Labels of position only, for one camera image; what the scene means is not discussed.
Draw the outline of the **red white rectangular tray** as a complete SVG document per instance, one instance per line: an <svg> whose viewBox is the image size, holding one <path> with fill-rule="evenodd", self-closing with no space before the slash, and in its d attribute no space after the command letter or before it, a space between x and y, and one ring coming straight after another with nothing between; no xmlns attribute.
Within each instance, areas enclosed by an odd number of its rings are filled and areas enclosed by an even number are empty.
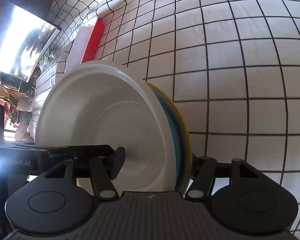
<svg viewBox="0 0 300 240"><path fill-rule="evenodd" d="M66 59L64 72L81 63L94 60L104 28L104 23L98 17L80 26Z"/></svg>

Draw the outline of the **white black checkered tablecloth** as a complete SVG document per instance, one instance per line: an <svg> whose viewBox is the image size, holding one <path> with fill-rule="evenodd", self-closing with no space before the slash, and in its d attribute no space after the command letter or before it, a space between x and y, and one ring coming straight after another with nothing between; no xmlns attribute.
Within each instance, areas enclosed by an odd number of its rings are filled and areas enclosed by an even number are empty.
<svg viewBox="0 0 300 240"><path fill-rule="evenodd" d="M241 158L294 195L300 239L300 0L52 0L59 25L40 63L30 136L81 25L105 25L98 60L162 89L193 153Z"/></svg>

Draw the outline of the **white paper cup bowl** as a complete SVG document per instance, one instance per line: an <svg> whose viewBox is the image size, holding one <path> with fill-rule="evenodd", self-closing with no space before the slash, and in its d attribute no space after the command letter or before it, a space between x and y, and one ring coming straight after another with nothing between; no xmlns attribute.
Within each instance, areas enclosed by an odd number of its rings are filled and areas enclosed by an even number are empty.
<svg viewBox="0 0 300 240"><path fill-rule="evenodd" d="M177 181L172 132L147 83L111 62L90 61L68 70L39 114L38 146L123 147L117 191L172 191Z"/></svg>

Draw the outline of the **black monitor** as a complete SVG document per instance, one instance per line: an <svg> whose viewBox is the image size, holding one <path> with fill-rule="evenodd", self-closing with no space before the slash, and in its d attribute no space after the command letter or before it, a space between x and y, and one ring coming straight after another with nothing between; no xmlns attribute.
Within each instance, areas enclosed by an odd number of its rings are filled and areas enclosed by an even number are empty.
<svg viewBox="0 0 300 240"><path fill-rule="evenodd" d="M40 58L61 28L0 0L0 72L29 81Z"/></svg>

